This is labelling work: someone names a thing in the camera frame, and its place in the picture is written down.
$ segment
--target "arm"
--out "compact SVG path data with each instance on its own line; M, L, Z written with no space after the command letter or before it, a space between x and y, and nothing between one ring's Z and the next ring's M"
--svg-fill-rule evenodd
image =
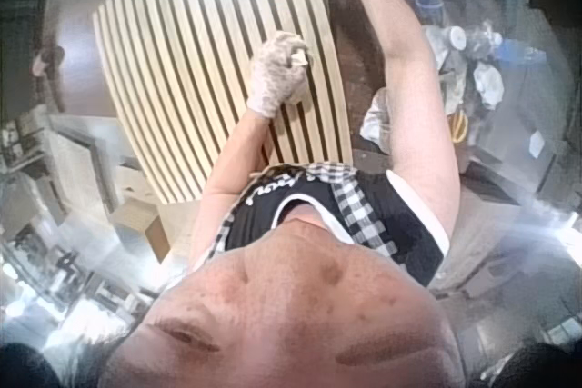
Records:
M223 219L257 170L271 119L306 80L306 69L291 62L299 49L306 50L306 45L297 35L277 33L254 59L249 109L229 136L202 194L193 229L191 268L211 247Z
M256 171L269 123L249 109L228 138L202 194L193 230L196 239L190 249L191 266L210 247L228 210Z
M460 183L431 49L405 0L362 2L386 62L394 171L414 188L450 236Z

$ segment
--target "white glove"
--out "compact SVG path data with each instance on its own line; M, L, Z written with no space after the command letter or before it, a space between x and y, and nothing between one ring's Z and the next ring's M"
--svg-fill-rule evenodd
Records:
M299 35L277 32L253 59L249 109L265 118L275 118L282 104L306 81L306 43Z

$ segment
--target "cloth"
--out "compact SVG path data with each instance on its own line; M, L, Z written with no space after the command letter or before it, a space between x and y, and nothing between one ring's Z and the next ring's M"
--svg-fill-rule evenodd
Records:
M385 88L380 88L376 92L372 105L364 117L360 136L375 143L385 154L390 154L390 107L387 104Z
M448 250L436 217L392 172L370 175L333 163L283 165L267 169L245 189L198 266L256 241L296 202L312 204L340 241L392 258L423 285Z
M307 80L307 45L299 35L277 32L253 58L251 90L247 106L265 118L275 118L282 104L293 99Z

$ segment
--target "plaid collar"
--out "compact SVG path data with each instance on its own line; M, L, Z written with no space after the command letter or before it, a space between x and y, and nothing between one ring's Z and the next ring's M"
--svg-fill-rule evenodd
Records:
M397 248L394 242L391 241L384 224L378 219L356 179L357 169L351 165L338 163L303 166L282 165L267 168L241 194L223 221L205 262L226 251L226 239L235 221L236 210L239 205L258 186L264 184L265 180L270 180L278 174L285 173L305 174L307 180L318 179L325 184L331 185L339 211L347 224L347 231L355 244L374 249L386 257L390 257L397 252Z

